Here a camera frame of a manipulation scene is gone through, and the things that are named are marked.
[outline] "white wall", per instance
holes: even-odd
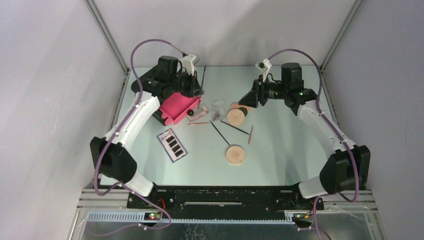
[[[326,70],[389,239],[423,239],[424,1],[365,1]]]
[[[0,239],[65,239],[123,73],[84,1],[0,4]]]
[[[96,0],[127,65],[142,40],[162,38],[199,54],[199,66],[246,66],[284,48],[322,62],[354,0]],[[135,55],[136,67],[177,56],[162,43]],[[285,53],[272,63],[311,63]]]

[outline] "clear plastic bag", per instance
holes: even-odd
[[[212,121],[223,120],[225,118],[224,104],[224,99],[216,99],[212,101]]]

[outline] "wooden stick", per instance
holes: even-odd
[[[206,122],[192,122],[192,123],[189,123],[188,125],[200,125],[200,124],[209,124],[209,122],[208,121],[206,121]]]
[[[231,125],[231,124],[229,124],[229,123],[226,123],[226,122],[225,122],[225,121],[223,121],[223,120],[221,120],[221,123],[226,124],[226,125],[228,125],[228,126],[230,126],[230,127],[232,127],[232,128],[235,128],[235,129],[239,130],[239,131],[240,131],[240,132],[242,132],[242,133],[245,133],[245,134],[249,135],[249,133],[247,133],[247,132],[245,132],[245,131],[241,130],[240,128],[235,127],[235,126],[233,126],[233,125]]]
[[[221,134],[221,132],[218,130],[218,128],[214,125],[214,123],[212,121],[209,121],[209,122],[210,122],[210,124],[212,124],[212,126],[215,128],[215,130],[219,133],[219,135],[221,135],[221,137],[225,140],[226,144],[228,144],[228,146],[229,146],[230,144],[225,139],[225,137]]]
[[[249,144],[251,144],[252,132],[253,132],[253,126],[252,126],[252,128],[250,129],[249,141],[247,142],[247,144],[248,144],[248,145],[249,145]]]

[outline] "black stick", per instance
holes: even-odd
[[[206,65],[203,67],[203,75],[201,76],[200,92],[203,92],[203,81],[205,80],[205,73],[206,73]]]
[[[219,135],[221,135],[221,137],[225,140],[225,142],[226,142],[226,144],[228,144],[228,146],[230,145],[229,143],[228,143],[228,141],[225,139],[225,137],[220,133],[220,131],[218,130],[218,128],[214,125],[214,123],[212,122],[212,121],[209,121],[211,124],[212,124],[212,126],[215,128],[215,130],[219,133]]]
[[[242,133],[245,133],[245,134],[247,134],[247,135],[250,135],[249,133],[247,133],[247,132],[245,132],[245,131],[241,130],[240,128],[235,127],[235,126],[233,126],[233,125],[231,125],[231,124],[229,124],[229,123],[226,123],[226,122],[225,122],[225,121],[223,121],[223,120],[221,120],[221,123],[226,124],[226,125],[228,125],[228,126],[230,126],[230,127],[232,127],[232,128],[235,128],[235,129],[239,130],[239,131],[240,131],[240,132],[242,132]]]

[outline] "metal panel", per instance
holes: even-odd
[[[199,54],[202,66],[252,66],[285,48],[301,49],[321,63],[354,2],[96,1],[127,66],[133,48],[148,38],[163,38]],[[151,67],[159,55],[175,54],[165,44],[150,43],[134,62],[136,67]],[[311,64],[297,53],[273,60],[276,65],[284,62]]]
[[[348,197],[351,197],[353,191],[346,191],[345,194]],[[145,212],[151,212],[149,209],[127,209],[126,203],[128,198],[128,192],[122,189],[114,189],[110,192],[110,194],[99,197],[96,195],[93,189],[85,189],[81,193],[81,200],[78,203],[78,208],[74,218],[77,218],[77,221],[72,225],[70,233],[73,233],[73,238],[69,237],[70,240],[79,240],[82,239],[84,235],[83,229],[86,226],[86,222],[96,222],[95,225],[90,225],[91,228],[97,227],[102,229],[117,229],[122,224],[127,225],[128,223],[140,223],[144,221]],[[358,202],[356,204],[351,204],[346,201],[341,201],[342,198],[339,195],[327,196],[324,199],[325,210],[318,211],[317,217],[318,220],[321,219],[321,226],[325,226],[326,230],[331,233],[331,235],[340,235],[342,232],[338,233],[340,229],[348,230],[352,226],[349,226],[346,222],[346,219],[350,222],[356,221],[353,226],[357,228],[359,225],[362,225],[361,228],[358,228],[357,231],[363,231],[366,229],[368,232],[368,236],[363,235],[364,232],[361,232],[360,235],[364,237],[364,239],[370,240],[385,240],[386,237],[384,235],[384,231],[381,229],[381,225],[379,224],[379,215],[377,212],[377,207],[374,202],[373,195],[369,190],[362,190],[359,193]],[[263,226],[261,228],[269,228],[274,229],[275,225],[287,225],[293,224],[292,217],[295,214],[305,213],[307,211],[285,211],[286,220],[246,220],[246,221],[234,221],[234,220],[202,220],[202,219],[172,219],[172,227],[170,227],[168,234],[175,234],[171,229],[180,228],[180,226],[184,225],[195,225],[199,226],[199,228],[205,228],[206,226],[213,226],[213,228],[218,228],[221,225],[239,225],[241,228],[243,226]],[[338,224],[334,225],[332,223],[331,228],[330,225],[326,226],[326,220],[329,222],[334,222],[335,219],[339,221]],[[133,230],[129,230],[127,232],[123,232],[124,236],[120,236],[120,238],[129,238],[127,234],[133,234],[132,232],[138,232],[137,228],[133,228]],[[293,235],[295,238],[299,238],[303,233],[298,233]],[[96,239],[94,236],[86,236],[86,239]]]
[[[82,0],[2,0],[0,18],[0,239],[64,239],[123,72]]]
[[[365,1],[325,70],[344,132],[371,151],[390,239],[421,239],[424,1]]]

